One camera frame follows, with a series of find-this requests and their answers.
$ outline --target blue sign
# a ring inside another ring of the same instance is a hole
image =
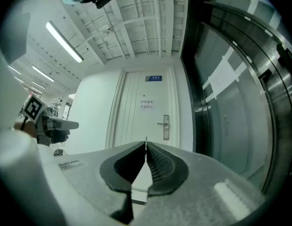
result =
[[[161,75],[146,76],[145,81],[162,81]]]

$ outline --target white door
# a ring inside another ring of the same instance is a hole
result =
[[[170,115],[170,92],[167,71],[127,73],[123,84],[114,133],[114,146],[134,141],[157,142],[170,145],[163,138],[164,115]],[[150,169],[145,162],[132,184],[131,198],[146,202],[151,186]]]

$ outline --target white tube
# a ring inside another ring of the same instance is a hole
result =
[[[159,43],[159,57],[162,57],[162,13],[160,0],[154,0],[155,8],[155,19],[156,19],[156,28],[158,34],[158,43]]]

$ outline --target door frame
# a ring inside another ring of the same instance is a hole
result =
[[[122,89],[127,73],[130,72],[143,72],[148,70],[166,70],[168,87],[169,87],[169,104],[170,104],[170,145],[173,147],[180,148],[180,120],[179,120],[179,102],[178,102],[178,87],[176,83],[175,70],[173,65],[160,66],[160,67],[128,67],[122,68],[116,90],[114,93],[114,99],[109,115],[109,121],[106,133],[105,149],[114,147],[114,134],[115,126],[117,122],[118,109],[122,96]]]

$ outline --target ceiling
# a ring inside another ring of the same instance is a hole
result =
[[[127,23],[138,17],[154,17],[153,1],[112,0],[104,9],[96,9],[93,3],[66,5],[60,0],[23,1],[18,7],[31,17],[27,51],[11,64],[21,75],[12,72],[25,86],[38,89],[48,97],[59,97],[75,93],[90,66],[102,66],[117,57],[136,57],[139,53],[158,55],[156,20]],[[160,7],[164,57],[170,56],[171,51],[181,51],[187,0],[160,0]],[[83,62],[77,63],[49,33],[45,25],[50,20],[84,58]],[[54,82],[33,70],[33,65]]]

